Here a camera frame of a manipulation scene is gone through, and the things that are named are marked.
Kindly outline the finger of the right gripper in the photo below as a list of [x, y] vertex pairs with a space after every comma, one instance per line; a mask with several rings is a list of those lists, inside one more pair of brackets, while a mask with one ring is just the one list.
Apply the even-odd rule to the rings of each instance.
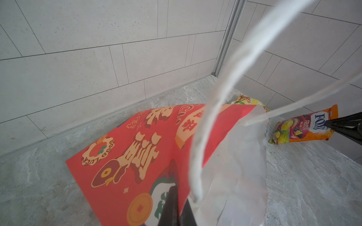
[[356, 113], [342, 118], [327, 120], [324, 125], [342, 136], [362, 144], [362, 113]]

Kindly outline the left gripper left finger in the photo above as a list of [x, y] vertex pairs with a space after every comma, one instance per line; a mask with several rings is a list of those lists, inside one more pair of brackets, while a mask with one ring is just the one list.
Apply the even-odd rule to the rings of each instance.
[[172, 186], [169, 189], [166, 197], [166, 202], [163, 207], [158, 226], [178, 226], [179, 225], [179, 212], [178, 212], [178, 190], [177, 186]]

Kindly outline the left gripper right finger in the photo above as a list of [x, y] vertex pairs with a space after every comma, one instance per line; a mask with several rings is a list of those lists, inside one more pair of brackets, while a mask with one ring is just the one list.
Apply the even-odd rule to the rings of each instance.
[[188, 199], [186, 200], [182, 213], [179, 217], [179, 226], [197, 226]]

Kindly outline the orange snack packet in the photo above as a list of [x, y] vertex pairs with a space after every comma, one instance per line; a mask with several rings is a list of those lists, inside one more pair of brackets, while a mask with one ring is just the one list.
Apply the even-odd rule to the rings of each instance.
[[293, 117], [277, 124], [269, 143], [280, 145], [312, 140], [328, 140], [334, 130], [324, 125], [328, 120], [338, 118], [338, 106]]

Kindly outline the red paper gift bag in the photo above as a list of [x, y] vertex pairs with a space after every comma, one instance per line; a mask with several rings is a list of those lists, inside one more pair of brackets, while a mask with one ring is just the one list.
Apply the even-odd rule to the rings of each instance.
[[266, 112], [226, 104], [226, 97], [263, 50], [310, 1], [282, 1], [229, 57], [206, 104], [141, 111], [67, 160], [104, 226], [157, 226], [172, 186], [178, 212], [188, 199], [197, 226], [265, 223], [266, 150], [270, 118], [325, 99], [362, 72], [295, 103]]

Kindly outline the yellow snack packet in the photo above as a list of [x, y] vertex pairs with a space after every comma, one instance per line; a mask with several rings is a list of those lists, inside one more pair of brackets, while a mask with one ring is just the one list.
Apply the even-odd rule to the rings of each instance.
[[264, 108], [264, 110], [266, 112], [269, 112], [270, 109], [264, 105], [262, 102], [260, 102], [257, 99], [251, 98], [249, 96], [240, 94], [240, 96], [237, 98], [237, 100], [231, 102], [231, 104], [236, 104], [236, 105], [260, 105]]

